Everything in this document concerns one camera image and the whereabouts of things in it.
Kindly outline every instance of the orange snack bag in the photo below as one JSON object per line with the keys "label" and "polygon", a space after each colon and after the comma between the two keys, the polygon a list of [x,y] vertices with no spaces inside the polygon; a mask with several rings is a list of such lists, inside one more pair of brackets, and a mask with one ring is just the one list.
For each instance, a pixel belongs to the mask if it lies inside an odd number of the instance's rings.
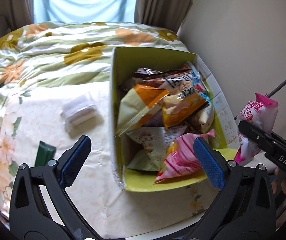
{"label": "orange snack bag", "polygon": [[136,85],[121,100],[116,135],[141,127],[153,115],[152,108],[170,92],[167,89]]}
{"label": "orange snack bag", "polygon": [[206,100],[195,92],[194,88],[184,90],[179,95],[167,96],[163,99],[162,115],[166,129],[178,125],[189,115],[200,108]]}

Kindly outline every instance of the white wall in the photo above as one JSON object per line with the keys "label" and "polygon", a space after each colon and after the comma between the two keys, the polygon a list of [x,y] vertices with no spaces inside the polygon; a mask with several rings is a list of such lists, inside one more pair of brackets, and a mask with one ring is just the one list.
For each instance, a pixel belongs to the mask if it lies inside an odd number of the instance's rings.
{"label": "white wall", "polygon": [[[179,37],[213,72],[234,115],[286,78],[286,0],[193,0]],[[286,138],[286,86],[272,99],[273,131]]]}

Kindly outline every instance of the beige curtain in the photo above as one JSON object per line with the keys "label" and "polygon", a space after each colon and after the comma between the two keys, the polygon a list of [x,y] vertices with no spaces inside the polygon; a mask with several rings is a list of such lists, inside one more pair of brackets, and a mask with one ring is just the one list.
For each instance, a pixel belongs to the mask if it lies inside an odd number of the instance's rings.
{"label": "beige curtain", "polygon": [[34,23],[33,0],[0,0],[0,13],[11,30]]}
{"label": "beige curtain", "polygon": [[137,0],[134,21],[177,32],[191,0]]}

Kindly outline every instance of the blue gripper pad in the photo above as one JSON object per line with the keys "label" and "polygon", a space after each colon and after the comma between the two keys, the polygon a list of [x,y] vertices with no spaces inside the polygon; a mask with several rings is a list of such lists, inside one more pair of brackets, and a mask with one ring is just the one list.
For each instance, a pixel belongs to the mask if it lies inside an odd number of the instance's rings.
{"label": "blue gripper pad", "polygon": [[61,169],[59,184],[62,188],[67,188],[73,185],[76,176],[91,152],[91,147],[91,139],[84,136],[81,142],[78,141],[72,149],[69,150],[72,151],[72,153]]}
{"label": "blue gripper pad", "polygon": [[210,179],[213,187],[222,190],[225,185],[224,171],[213,156],[213,154],[217,155],[217,153],[202,137],[195,139],[193,149],[195,156],[201,163],[202,168]]}

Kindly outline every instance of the floral quilt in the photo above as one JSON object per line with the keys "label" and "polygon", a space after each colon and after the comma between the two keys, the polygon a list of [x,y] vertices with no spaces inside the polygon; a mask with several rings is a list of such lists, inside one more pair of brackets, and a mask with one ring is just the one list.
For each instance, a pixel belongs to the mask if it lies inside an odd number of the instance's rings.
{"label": "floral quilt", "polygon": [[0,127],[13,94],[107,81],[112,49],[119,46],[187,51],[174,32],[134,23],[45,22],[0,38]]}

